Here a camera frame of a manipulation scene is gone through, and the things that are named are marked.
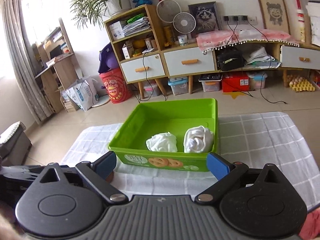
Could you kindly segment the clear storage box blue lid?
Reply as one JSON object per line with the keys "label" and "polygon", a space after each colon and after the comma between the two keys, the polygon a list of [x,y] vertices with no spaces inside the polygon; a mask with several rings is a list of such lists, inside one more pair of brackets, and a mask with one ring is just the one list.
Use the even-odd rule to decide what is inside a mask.
{"label": "clear storage box blue lid", "polygon": [[188,78],[186,76],[169,78],[168,85],[170,86],[174,96],[186,94],[189,91]]}

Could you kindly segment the pink tasselled cloth runner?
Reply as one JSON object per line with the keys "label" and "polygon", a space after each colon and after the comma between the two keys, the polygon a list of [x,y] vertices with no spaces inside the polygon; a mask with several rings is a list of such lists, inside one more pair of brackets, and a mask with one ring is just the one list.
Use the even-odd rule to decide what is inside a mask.
{"label": "pink tasselled cloth runner", "polygon": [[196,38],[197,46],[205,54],[247,42],[273,42],[299,47],[290,34],[269,29],[217,30],[201,33]]}

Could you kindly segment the wooden desk shelf unit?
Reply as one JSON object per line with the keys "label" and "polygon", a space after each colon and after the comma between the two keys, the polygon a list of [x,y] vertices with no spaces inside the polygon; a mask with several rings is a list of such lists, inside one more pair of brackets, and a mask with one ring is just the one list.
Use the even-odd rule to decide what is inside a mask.
{"label": "wooden desk shelf unit", "polygon": [[53,112],[59,113],[63,109],[68,113],[77,111],[79,107],[65,92],[78,79],[78,62],[61,18],[58,27],[36,45],[35,52],[38,62],[43,64],[43,70],[35,79]]}

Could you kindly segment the crumpled white cloth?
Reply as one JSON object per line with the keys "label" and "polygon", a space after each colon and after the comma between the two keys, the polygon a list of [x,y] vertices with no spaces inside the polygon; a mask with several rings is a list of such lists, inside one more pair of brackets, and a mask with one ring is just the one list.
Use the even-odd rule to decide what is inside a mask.
{"label": "crumpled white cloth", "polygon": [[170,132],[159,133],[149,138],[146,146],[152,152],[177,152],[177,139]]}

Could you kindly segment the small white desk fan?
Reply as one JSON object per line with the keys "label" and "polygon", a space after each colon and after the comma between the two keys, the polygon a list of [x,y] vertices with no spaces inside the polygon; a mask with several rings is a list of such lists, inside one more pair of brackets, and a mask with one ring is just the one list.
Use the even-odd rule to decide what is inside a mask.
{"label": "small white desk fan", "polygon": [[191,37],[190,34],[196,27],[196,20],[192,14],[180,12],[174,17],[172,24],[178,33]]}

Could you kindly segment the framed cat picture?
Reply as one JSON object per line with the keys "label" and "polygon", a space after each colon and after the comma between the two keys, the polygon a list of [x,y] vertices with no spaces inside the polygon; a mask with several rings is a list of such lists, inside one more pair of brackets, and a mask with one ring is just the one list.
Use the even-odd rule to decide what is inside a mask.
{"label": "framed cat picture", "polygon": [[196,20],[195,34],[222,30],[217,3],[197,3],[188,5],[189,12]]}

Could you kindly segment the black bag in sideboard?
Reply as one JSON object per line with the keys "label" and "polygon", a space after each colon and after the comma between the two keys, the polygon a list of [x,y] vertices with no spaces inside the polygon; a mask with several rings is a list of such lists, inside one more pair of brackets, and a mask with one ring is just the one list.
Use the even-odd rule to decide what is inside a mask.
{"label": "black bag in sideboard", "polygon": [[218,70],[227,72],[234,69],[239,69],[244,66],[244,58],[242,52],[236,48],[228,48],[217,53],[216,62]]}

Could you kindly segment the white round fan behind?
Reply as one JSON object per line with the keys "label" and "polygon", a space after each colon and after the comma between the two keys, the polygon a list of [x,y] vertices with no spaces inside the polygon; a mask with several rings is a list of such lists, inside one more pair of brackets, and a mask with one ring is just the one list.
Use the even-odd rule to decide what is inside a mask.
{"label": "white round fan behind", "polygon": [[175,0],[161,0],[156,6],[156,12],[161,21],[172,23],[174,17],[182,10]]}

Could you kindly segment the yellow egg tray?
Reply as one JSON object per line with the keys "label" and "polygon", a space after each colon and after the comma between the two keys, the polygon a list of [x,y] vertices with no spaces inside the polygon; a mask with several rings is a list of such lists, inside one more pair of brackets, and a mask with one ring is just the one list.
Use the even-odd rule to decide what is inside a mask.
{"label": "yellow egg tray", "polygon": [[310,79],[300,75],[289,75],[287,77],[287,82],[294,92],[314,92],[316,90],[316,86]]}

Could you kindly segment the long low wooden sideboard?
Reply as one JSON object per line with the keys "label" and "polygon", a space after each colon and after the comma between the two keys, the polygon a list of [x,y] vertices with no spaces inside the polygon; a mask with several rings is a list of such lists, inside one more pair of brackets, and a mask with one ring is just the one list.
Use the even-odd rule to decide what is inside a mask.
{"label": "long low wooden sideboard", "polygon": [[[299,47],[273,42],[247,42],[228,48],[242,52],[244,66],[234,70],[283,70],[283,82],[288,86],[288,69],[306,69],[319,72],[319,46],[299,43]],[[224,49],[212,51],[215,56]]]}

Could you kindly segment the wooden shelf cabinet with drawer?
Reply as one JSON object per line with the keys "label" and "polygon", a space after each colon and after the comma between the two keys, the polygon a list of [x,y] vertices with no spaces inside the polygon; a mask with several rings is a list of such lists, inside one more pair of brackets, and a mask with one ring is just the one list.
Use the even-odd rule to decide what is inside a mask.
{"label": "wooden shelf cabinet with drawer", "polygon": [[120,66],[124,87],[136,89],[144,98],[144,83],[155,83],[167,92],[161,79],[168,76],[162,52],[165,37],[154,5],[141,5],[104,22],[114,54]]}

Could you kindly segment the white drawer cabinet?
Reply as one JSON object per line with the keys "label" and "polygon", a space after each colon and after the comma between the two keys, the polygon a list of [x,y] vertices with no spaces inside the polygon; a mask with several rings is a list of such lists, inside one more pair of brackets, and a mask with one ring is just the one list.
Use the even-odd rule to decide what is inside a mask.
{"label": "white drawer cabinet", "polygon": [[212,51],[204,54],[191,44],[161,51],[161,57],[167,77],[188,78],[189,94],[193,93],[194,76],[216,71],[215,54]]}

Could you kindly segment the grey patterned curtain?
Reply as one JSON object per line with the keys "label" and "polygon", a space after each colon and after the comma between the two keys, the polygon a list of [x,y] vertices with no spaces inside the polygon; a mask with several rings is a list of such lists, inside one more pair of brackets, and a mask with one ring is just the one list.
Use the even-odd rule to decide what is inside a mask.
{"label": "grey patterned curtain", "polygon": [[15,78],[37,124],[53,114],[35,79],[36,59],[25,29],[22,0],[1,0],[5,38]]}

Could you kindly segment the red printed bucket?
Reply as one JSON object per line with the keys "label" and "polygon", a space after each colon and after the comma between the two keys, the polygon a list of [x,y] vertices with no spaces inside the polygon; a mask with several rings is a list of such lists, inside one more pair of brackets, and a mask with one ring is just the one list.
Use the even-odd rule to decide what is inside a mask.
{"label": "red printed bucket", "polygon": [[120,68],[99,74],[112,103],[122,103],[132,96]]}

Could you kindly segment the white printed shopping bag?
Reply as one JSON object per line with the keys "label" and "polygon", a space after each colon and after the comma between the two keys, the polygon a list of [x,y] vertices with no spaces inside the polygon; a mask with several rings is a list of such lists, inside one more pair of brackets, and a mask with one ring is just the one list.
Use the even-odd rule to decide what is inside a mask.
{"label": "white printed shopping bag", "polygon": [[66,89],[66,93],[83,111],[96,105],[99,99],[90,76],[76,80]]}

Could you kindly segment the potted spider plant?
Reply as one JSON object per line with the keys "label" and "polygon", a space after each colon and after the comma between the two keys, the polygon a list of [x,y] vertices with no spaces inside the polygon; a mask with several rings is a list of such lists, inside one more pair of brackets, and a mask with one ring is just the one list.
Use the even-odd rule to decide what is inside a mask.
{"label": "potted spider plant", "polygon": [[76,26],[85,28],[89,24],[101,27],[107,11],[108,0],[71,0],[71,13]]}

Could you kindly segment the red cardboard box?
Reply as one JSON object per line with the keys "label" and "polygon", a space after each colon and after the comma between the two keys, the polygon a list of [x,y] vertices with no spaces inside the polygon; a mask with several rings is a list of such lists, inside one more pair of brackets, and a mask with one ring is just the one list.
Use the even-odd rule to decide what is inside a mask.
{"label": "red cardboard box", "polygon": [[246,73],[242,72],[223,74],[222,91],[224,93],[249,91],[249,77]]}

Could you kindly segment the framed cartoon girl picture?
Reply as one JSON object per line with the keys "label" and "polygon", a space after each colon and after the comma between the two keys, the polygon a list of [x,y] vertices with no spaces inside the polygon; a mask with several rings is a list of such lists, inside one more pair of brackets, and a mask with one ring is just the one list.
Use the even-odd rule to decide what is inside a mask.
{"label": "framed cartoon girl picture", "polygon": [[285,0],[258,0],[265,29],[291,34]]}

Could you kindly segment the grey checked table cloth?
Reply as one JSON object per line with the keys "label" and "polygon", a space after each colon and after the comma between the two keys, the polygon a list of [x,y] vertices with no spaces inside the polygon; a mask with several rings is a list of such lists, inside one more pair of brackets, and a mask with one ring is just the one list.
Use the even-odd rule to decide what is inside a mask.
{"label": "grey checked table cloth", "polygon": [[[105,154],[120,124],[93,126],[80,133],[62,158],[70,167],[93,162]],[[319,204],[319,168],[297,126],[282,112],[219,116],[220,155],[252,168],[275,164],[300,194],[308,208]],[[118,162],[112,185],[128,196],[181,195],[195,197],[213,185],[210,172],[173,171]]]}

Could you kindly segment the green plastic biscuit box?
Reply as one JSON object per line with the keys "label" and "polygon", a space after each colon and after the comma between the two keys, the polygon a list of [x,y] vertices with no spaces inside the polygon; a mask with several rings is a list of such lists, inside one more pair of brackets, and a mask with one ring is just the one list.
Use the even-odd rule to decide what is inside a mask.
{"label": "green plastic biscuit box", "polygon": [[147,102],[135,107],[108,148],[128,165],[207,172],[218,146],[215,99]]}

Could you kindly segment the rolled white sock bundle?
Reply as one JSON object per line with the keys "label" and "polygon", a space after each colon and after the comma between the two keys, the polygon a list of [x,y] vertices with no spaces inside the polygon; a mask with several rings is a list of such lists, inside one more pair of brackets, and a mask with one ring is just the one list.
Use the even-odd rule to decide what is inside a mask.
{"label": "rolled white sock bundle", "polygon": [[204,126],[188,129],[184,135],[184,153],[207,153],[214,145],[214,133]]}

